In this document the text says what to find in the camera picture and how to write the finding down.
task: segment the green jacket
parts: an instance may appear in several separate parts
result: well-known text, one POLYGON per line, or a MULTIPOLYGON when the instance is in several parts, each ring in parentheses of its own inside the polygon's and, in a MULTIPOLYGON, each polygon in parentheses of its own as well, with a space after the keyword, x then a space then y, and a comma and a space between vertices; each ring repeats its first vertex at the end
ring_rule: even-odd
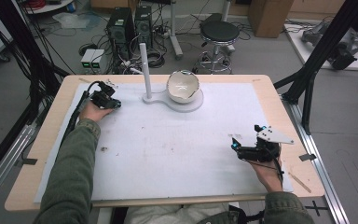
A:
MULTIPOLYGON (((66 137, 51 170, 34 223, 89 223, 95 148, 100 127, 82 119, 66 137)), ((313 223, 295 194, 273 192, 266 196, 265 223, 313 223)))

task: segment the white bowl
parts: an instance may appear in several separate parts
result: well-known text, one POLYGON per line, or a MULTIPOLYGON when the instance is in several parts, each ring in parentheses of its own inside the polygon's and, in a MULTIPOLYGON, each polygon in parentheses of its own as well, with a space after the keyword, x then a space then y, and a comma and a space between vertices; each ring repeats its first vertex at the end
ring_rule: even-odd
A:
POLYGON ((200 91, 200 82, 190 71, 176 71, 168 78, 167 90, 175 102, 187 104, 196 99, 200 91))

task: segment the concrete floor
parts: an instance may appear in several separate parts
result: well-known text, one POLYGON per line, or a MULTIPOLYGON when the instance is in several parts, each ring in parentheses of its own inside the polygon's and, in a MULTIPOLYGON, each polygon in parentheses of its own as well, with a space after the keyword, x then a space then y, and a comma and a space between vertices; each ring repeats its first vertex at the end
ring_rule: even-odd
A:
MULTIPOLYGON (((59 24, 51 24, 53 14, 47 13, 39 18, 42 26, 53 31, 47 35, 48 40, 72 70, 82 74, 78 49, 81 45, 89 43, 94 36, 103 35, 106 22, 94 17, 93 26, 88 29, 63 30, 60 29, 59 24)), ((193 19, 193 17, 179 19, 178 27, 193 19)), ((247 23, 246 18, 230 17, 229 21, 247 23)), ((231 56, 234 74, 265 74, 276 82, 301 68, 302 62, 286 34, 280 34, 278 38, 258 38, 250 31, 247 31, 247 34, 251 37, 249 40, 239 40, 234 45, 236 52, 231 56)), ((179 35, 178 40, 185 54, 184 58, 180 61, 174 59, 171 43, 167 40, 165 41, 168 48, 166 63, 159 69, 151 69, 151 74, 170 74, 177 69, 191 70, 199 54, 212 47, 206 46, 202 49, 200 47, 202 41, 198 35, 179 35)), ((56 55, 54 62, 68 70, 56 55)), ((0 142, 27 106, 28 87, 28 80, 22 75, 14 60, 10 63, 0 62, 0 142)), ((278 93, 284 93, 287 89, 288 87, 280 88, 278 93)), ((320 70, 315 80, 310 130, 349 221, 358 223, 357 71, 320 70)), ((19 167, 13 167, 0 187, 0 223, 31 222, 36 214, 36 212, 9 213, 4 208, 6 197, 19 171, 19 167)), ((303 203, 312 206, 312 201, 320 207, 326 207, 324 198, 306 199, 303 203)), ((264 204, 250 202, 240 203, 240 206, 247 214, 252 215, 262 210, 264 204)), ((319 216, 314 210, 309 210, 309 213, 314 217, 315 223, 333 223, 328 211, 321 210, 319 216)), ((90 223, 96 223, 97 215, 98 209, 93 209, 90 223)))

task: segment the human hand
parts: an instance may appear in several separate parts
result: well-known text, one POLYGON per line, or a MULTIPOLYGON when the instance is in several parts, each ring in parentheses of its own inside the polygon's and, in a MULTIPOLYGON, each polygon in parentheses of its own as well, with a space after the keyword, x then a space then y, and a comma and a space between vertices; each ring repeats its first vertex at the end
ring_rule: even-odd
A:
POLYGON ((80 112, 79 119, 92 119, 95 122, 98 122, 112 111, 113 109, 100 109, 92 101, 88 101, 86 106, 80 112))
POLYGON ((248 161, 255 170, 258 180, 266 187, 268 192, 283 191, 282 182, 278 176, 278 172, 274 161, 248 161))

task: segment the black stool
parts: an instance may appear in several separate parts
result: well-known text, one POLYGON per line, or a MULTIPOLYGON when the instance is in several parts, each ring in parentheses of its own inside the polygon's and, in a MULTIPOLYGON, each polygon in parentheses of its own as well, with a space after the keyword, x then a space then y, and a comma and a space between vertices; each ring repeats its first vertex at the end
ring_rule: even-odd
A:
POLYGON ((223 72, 231 69, 231 60, 225 52, 220 51, 220 47, 234 44, 240 31, 238 28, 226 21, 209 21, 201 26, 201 38, 205 41, 202 46, 207 43, 214 44, 212 55, 208 51, 204 51, 199 56, 198 61, 194 64, 192 72, 197 74, 198 67, 201 66, 208 69, 211 74, 215 72, 223 72))

